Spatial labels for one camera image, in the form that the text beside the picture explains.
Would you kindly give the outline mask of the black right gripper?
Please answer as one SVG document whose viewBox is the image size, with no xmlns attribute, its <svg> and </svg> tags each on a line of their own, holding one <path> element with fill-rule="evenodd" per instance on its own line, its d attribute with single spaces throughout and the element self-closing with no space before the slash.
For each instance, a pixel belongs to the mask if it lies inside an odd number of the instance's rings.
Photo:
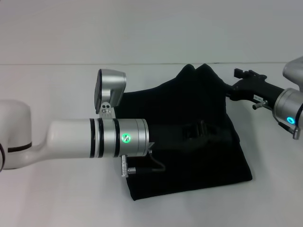
<svg viewBox="0 0 303 227">
<path fill-rule="evenodd" d="M 232 101 L 248 100 L 257 103 L 254 96 L 266 100 L 269 105 L 274 105 L 283 88 L 267 83 L 266 75 L 258 74 L 252 70 L 243 71 L 234 69 L 234 77 L 240 79 L 232 85 L 230 99 Z"/>
</svg>

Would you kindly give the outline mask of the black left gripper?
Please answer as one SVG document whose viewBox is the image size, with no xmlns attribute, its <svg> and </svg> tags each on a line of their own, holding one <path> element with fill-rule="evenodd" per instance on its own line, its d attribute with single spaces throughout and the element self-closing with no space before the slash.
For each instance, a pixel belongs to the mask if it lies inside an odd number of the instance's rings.
<svg viewBox="0 0 303 227">
<path fill-rule="evenodd" d="M 213 128 L 209 131 L 204 121 L 186 124 L 150 124 L 150 142 L 156 150 L 191 152 L 203 147 L 208 139 L 220 143 L 232 143 L 229 129 Z"/>
</svg>

